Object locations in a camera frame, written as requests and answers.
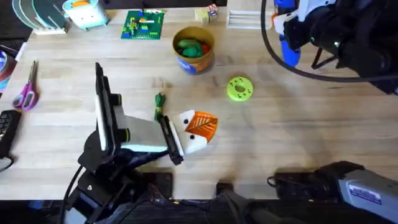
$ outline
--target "small green object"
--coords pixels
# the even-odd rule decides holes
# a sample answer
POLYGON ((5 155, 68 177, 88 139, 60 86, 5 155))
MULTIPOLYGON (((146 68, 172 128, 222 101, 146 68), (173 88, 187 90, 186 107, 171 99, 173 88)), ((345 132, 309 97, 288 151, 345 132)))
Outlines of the small green object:
POLYGON ((201 46, 201 44, 197 40, 180 40, 177 45, 181 48, 201 46))
POLYGON ((163 115, 163 105, 166 101, 166 95, 162 95, 159 93, 158 95, 155 96, 155 103, 156 103, 156 108, 155 108, 155 121, 159 121, 158 117, 159 115, 163 115))
POLYGON ((228 96, 232 100, 240 102, 250 99, 253 90, 253 84, 249 79, 244 77, 235 77, 226 86, 228 96))
POLYGON ((189 47, 182 50, 182 55, 184 57, 195 58, 199 54, 198 49, 196 47, 189 47))
POLYGON ((189 58, 197 58, 203 56, 203 49, 197 40, 180 40, 178 47, 182 49, 182 55, 189 58))

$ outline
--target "wooden table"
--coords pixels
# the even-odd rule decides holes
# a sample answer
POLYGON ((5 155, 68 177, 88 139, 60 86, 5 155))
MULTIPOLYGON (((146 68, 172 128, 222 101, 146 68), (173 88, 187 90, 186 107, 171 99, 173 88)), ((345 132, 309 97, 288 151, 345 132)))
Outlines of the wooden table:
MULTIPOLYGON (((195 109, 219 118, 206 150, 174 167, 169 158, 144 170, 174 172, 175 198, 211 198, 219 179, 235 183, 245 197, 274 198, 266 178, 282 167, 318 167, 348 160, 398 179, 398 97, 368 83, 327 83, 294 75, 267 53, 259 30, 225 29, 226 9, 208 29, 216 39, 215 66, 187 75, 172 50, 174 34, 195 22, 193 9, 170 9, 161 40, 121 40, 127 11, 109 11, 107 27, 67 35, 32 34, 0 108, 11 108, 33 60, 39 60, 40 100, 24 113, 12 153, 17 162, 0 174, 0 199, 60 199, 75 173, 77 159, 95 129, 95 62, 112 92, 123 95, 127 115, 153 119, 154 97, 167 95, 169 116, 195 109), (252 80, 254 94, 244 103, 226 96, 231 77, 252 80)), ((277 38, 275 49, 279 50, 277 38)), ((299 65, 309 70, 315 48, 303 48, 299 65)), ((326 75, 355 75, 333 66, 326 75)))

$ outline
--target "orange toy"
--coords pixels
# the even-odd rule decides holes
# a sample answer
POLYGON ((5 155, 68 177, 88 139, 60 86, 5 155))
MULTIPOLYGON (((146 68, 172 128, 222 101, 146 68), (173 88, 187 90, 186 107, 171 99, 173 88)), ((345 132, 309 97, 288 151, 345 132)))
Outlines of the orange toy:
POLYGON ((88 4, 90 4, 89 1, 77 1, 77 2, 72 3, 72 7, 85 6, 88 4))
POLYGON ((205 112, 195 111, 195 115, 185 131, 191 134, 203 136, 207 139, 207 142, 210 142, 216 133, 217 124, 218 118, 215 116, 205 112))

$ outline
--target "blue robot part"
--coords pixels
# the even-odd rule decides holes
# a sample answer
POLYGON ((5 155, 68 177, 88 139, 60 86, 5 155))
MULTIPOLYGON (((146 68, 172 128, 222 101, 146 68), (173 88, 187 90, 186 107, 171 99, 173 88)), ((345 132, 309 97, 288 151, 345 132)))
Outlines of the blue robot part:
POLYGON ((292 50, 290 49, 285 37, 283 35, 279 36, 280 44, 282 46, 282 55, 284 57, 284 62, 291 67, 295 67, 299 61, 301 56, 301 50, 292 50))
MULTIPOLYGON (((278 7, 278 14, 286 14, 296 10, 295 0, 274 0, 275 5, 278 7)), ((285 37, 283 35, 279 36, 280 45, 282 47, 282 55, 284 62, 292 67, 295 67, 301 56, 300 49, 293 50, 290 49, 285 37)))

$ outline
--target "scissors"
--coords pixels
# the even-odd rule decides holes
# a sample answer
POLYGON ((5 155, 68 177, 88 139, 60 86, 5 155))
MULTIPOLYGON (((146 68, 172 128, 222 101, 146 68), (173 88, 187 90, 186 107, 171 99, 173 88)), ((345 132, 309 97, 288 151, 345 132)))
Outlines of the scissors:
POLYGON ((22 92, 14 98, 12 105, 15 108, 22 108, 27 111, 32 109, 39 99, 39 94, 36 92, 35 80, 37 74, 37 62, 33 61, 33 65, 30 68, 29 79, 25 84, 22 92))

